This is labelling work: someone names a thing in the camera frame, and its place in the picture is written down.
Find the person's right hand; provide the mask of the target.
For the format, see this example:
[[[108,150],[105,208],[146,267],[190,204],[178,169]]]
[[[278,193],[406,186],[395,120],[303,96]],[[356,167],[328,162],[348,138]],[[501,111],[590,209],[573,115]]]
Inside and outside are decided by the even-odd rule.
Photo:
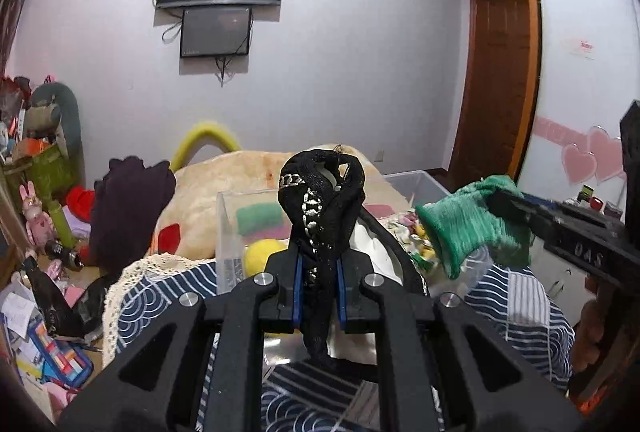
[[[605,300],[604,289],[600,280],[587,276],[585,289],[594,295],[583,307],[575,329],[575,341],[570,350],[570,364],[574,374],[585,371],[597,363],[601,350],[600,342],[606,330],[606,313],[608,301]]]

